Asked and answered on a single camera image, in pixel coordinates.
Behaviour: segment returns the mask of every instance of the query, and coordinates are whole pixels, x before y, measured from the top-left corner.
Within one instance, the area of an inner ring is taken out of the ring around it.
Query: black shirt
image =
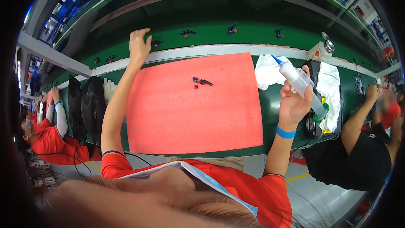
[[[391,157],[384,137],[379,137],[383,135],[381,128],[377,128],[378,132],[370,134],[362,131],[350,155],[341,137],[303,149],[310,175],[317,181],[345,189],[377,189],[391,171]]]

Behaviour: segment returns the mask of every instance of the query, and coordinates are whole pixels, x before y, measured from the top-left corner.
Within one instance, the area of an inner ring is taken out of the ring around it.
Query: face mask
[[[27,118],[27,119],[25,119],[25,122],[26,122],[26,129],[25,129],[25,131],[24,131],[24,135],[25,135],[25,132],[27,131],[27,129],[30,129],[31,130],[31,134],[28,136],[28,138],[30,137],[30,136],[32,136],[33,134],[35,134],[35,132],[34,132],[34,125],[33,125],[33,123]]]
[[[149,170],[136,172],[134,174],[121,177],[120,179],[145,178],[145,177],[148,177],[149,175],[151,175],[152,173],[154,173],[164,167],[167,167],[167,166],[175,166],[177,168],[183,168],[183,169],[187,170],[190,174],[192,174],[194,177],[199,179],[202,183],[208,185],[215,191],[220,192],[221,194],[231,198],[232,200],[239,202],[241,205],[248,208],[254,216],[257,216],[257,207],[252,206],[252,205],[240,200],[236,196],[232,195],[223,186],[221,186],[216,180],[212,179],[210,176],[203,173],[200,169],[195,168],[192,165],[189,165],[188,163],[186,163],[184,161],[174,161],[174,162],[166,163],[164,165],[161,165],[161,166],[149,169]]]

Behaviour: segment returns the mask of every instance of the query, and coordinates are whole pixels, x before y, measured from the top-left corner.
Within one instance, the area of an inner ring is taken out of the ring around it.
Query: white glove
[[[111,82],[111,80],[107,80],[107,78],[104,78],[103,87],[104,87],[105,105],[107,106],[111,98],[113,97],[114,91],[117,88],[117,86],[114,84],[114,82]]]

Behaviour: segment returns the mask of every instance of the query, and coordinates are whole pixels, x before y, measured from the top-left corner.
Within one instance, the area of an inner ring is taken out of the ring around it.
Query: wrist
[[[298,124],[291,123],[291,122],[287,123],[286,121],[280,121],[280,120],[278,123],[278,127],[285,132],[294,132],[297,130],[297,126],[298,126]]]
[[[377,102],[377,99],[366,99],[365,101],[364,101],[364,104],[365,105],[367,105],[367,106],[374,106],[374,104]]]

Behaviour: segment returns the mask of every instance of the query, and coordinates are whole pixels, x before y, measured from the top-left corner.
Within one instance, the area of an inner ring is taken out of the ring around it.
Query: blue syringe tip
[[[273,56],[273,54],[270,54],[273,58],[274,58],[274,60],[276,60],[276,62],[280,65],[280,64],[283,64],[283,62],[281,62],[278,58],[276,58],[275,56]]]

